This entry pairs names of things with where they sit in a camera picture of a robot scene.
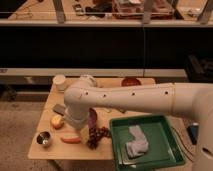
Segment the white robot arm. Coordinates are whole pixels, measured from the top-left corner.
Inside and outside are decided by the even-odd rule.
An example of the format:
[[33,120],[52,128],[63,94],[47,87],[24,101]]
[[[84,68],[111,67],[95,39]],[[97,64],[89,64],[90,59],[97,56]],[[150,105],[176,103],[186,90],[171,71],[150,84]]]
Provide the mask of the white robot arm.
[[64,93],[71,125],[79,128],[92,107],[163,113],[187,117],[199,124],[192,171],[213,171],[213,84],[166,83],[118,88],[97,88],[78,81]]

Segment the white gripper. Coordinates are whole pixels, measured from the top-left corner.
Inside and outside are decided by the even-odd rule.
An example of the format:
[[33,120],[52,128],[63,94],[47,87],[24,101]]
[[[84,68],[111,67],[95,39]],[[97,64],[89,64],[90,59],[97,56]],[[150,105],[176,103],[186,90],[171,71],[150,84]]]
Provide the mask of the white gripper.
[[89,109],[77,109],[67,107],[65,109],[65,121],[76,130],[80,130],[80,138],[83,143],[89,140],[89,126],[86,125],[88,121]]

